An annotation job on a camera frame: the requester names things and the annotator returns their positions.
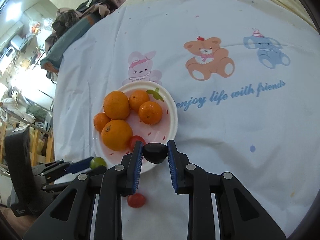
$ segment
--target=large orange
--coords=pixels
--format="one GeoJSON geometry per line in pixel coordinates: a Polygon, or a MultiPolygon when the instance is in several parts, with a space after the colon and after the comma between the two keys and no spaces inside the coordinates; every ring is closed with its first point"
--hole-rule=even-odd
{"type": "Polygon", "coordinates": [[[145,102],[139,108],[139,117],[146,124],[159,123],[162,118],[162,108],[156,102],[145,102]]]}
{"type": "Polygon", "coordinates": [[[111,119],[107,117],[105,113],[98,113],[93,118],[93,125],[98,132],[101,132],[106,124],[110,121],[111,119]]]}
{"type": "Polygon", "coordinates": [[[112,120],[103,128],[101,137],[104,145],[109,149],[123,151],[128,147],[128,142],[132,137],[132,129],[123,120],[112,120]]]}
{"type": "Polygon", "coordinates": [[[129,97],[129,106],[133,111],[138,112],[139,107],[147,101],[150,101],[148,93],[143,90],[136,90],[129,97]]]}
{"type": "Polygon", "coordinates": [[[121,91],[113,91],[104,98],[103,110],[110,119],[124,120],[130,114],[129,100],[121,91]]]}

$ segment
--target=pink headband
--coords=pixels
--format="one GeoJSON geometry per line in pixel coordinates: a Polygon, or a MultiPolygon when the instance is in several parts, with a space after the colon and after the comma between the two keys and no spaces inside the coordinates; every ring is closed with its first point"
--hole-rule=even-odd
{"type": "Polygon", "coordinates": [[[139,64],[141,64],[141,63],[144,63],[144,62],[146,62],[146,61],[147,61],[146,59],[135,60],[134,62],[131,63],[129,69],[133,68],[133,67],[136,66],[136,65],[139,65],[139,64]]]}

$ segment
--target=green leaf design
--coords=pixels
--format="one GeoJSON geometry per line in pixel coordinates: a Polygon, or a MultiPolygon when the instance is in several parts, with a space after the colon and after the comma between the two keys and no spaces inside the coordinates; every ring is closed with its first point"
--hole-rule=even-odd
{"type": "Polygon", "coordinates": [[[155,100],[161,100],[162,102],[164,102],[162,96],[159,95],[159,88],[156,88],[155,90],[148,89],[146,92],[152,95],[155,100]]]}

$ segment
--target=red fruit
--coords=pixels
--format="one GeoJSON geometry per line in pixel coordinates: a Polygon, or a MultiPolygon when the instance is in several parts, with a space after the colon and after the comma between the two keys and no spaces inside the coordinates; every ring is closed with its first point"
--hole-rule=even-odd
{"type": "Polygon", "coordinates": [[[144,195],[136,193],[134,195],[128,196],[127,203],[129,207],[140,208],[146,203],[146,198],[144,195]]]}
{"type": "Polygon", "coordinates": [[[141,136],[138,136],[138,135],[132,136],[128,143],[128,146],[131,152],[133,152],[133,148],[134,148],[134,145],[136,144],[136,141],[141,141],[143,145],[146,144],[146,141],[141,136]]]}

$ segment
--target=brown bear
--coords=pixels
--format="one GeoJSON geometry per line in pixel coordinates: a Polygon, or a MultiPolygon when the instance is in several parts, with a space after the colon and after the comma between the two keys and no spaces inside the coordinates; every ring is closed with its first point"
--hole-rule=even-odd
{"type": "Polygon", "coordinates": [[[204,81],[210,78],[212,73],[218,73],[222,77],[229,77],[235,71],[235,63],[228,57],[228,50],[220,47],[221,40],[217,37],[204,39],[198,37],[197,41],[189,41],[183,47],[195,56],[186,63],[190,76],[195,80],[204,81]],[[232,65],[232,70],[226,73],[227,64],[232,65]],[[204,76],[198,79],[193,75],[199,71],[204,76]]]}

